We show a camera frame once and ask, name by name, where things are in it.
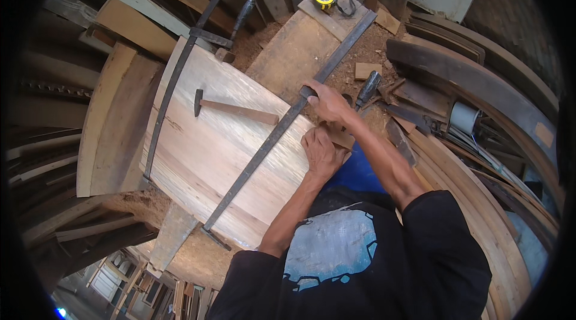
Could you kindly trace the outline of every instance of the hammer head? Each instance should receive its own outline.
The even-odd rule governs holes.
[[[204,90],[196,89],[196,97],[194,98],[194,117],[198,117],[198,115],[200,114],[200,108],[202,107],[200,105],[200,100],[202,100],[203,96],[204,96]]]

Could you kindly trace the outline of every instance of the man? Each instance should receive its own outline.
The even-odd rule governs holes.
[[[357,144],[342,166],[324,129],[302,137],[302,184],[258,250],[234,255],[208,318],[479,319],[491,273],[454,197],[426,193],[336,90],[305,84],[316,113]]]

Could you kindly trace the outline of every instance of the forearm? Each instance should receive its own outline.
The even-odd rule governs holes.
[[[356,112],[344,118],[344,126],[356,138],[374,173],[400,211],[425,193],[420,180],[396,147],[374,134]]]
[[[296,192],[266,230],[258,247],[259,252],[280,257],[288,249],[296,231],[296,224],[306,218],[324,183],[325,181],[319,180],[310,172],[306,173]]]

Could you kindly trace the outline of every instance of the blue object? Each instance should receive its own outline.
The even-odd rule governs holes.
[[[358,143],[352,146],[352,155],[324,185],[320,193],[342,185],[350,190],[387,194]]]

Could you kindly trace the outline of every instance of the hand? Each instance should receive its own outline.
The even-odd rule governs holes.
[[[324,128],[312,128],[304,134],[300,143],[308,157],[310,174],[323,186],[342,166],[348,149],[336,150]]]
[[[345,124],[350,115],[356,112],[350,108],[346,99],[336,89],[320,84],[316,80],[305,80],[304,85],[313,88],[318,97],[308,97],[308,102],[314,108],[316,114],[326,121],[338,121]]]

